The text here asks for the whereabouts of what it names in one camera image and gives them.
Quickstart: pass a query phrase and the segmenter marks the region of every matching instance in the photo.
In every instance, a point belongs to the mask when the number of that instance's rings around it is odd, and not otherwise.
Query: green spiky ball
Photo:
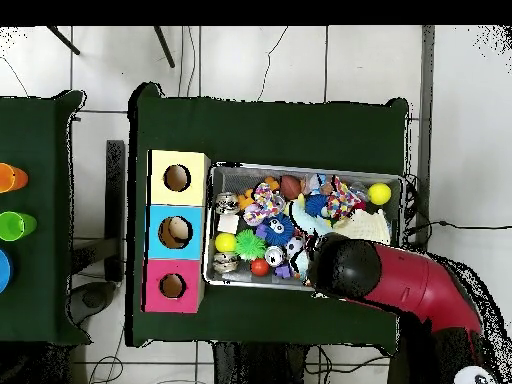
[[[253,261],[265,256],[265,241],[256,236],[252,230],[243,230],[236,236],[235,252],[241,259]]]

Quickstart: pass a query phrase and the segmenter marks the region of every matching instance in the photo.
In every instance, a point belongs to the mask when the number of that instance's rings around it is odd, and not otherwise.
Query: green cup
[[[0,214],[0,239],[16,241],[36,229],[37,221],[33,216],[18,212]]]

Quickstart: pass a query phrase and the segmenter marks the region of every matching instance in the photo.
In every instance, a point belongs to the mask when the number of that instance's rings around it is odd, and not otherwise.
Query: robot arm
[[[313,251],[308,279],[325,295],[407,312],[430,326],[425,370],[434,384],[496,384],[476,307],[457,277],[430,258],[329,233]]]

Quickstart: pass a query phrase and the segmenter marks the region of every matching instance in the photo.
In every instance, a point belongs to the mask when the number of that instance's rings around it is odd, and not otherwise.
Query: round hole
[[[190,186],[190,171],[183,165],[171,165],[164,172],[164,185],[171,191],[185,191]]]
[[[187,285],[180,274],[167,274],[160,280],[160,292],[170,299],[178,299],[183,296]]]
[[[169,249],[183,249],[192,239],[192,224],[181,216],[165,218],[158,228],[158,238]]]

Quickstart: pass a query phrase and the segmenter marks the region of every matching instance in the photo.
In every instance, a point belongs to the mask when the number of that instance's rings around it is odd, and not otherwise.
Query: orange cup
[[[0,193],[23,188],[28,183],[28,175],[25,171],[11,166],[7,163],[0,163]]]

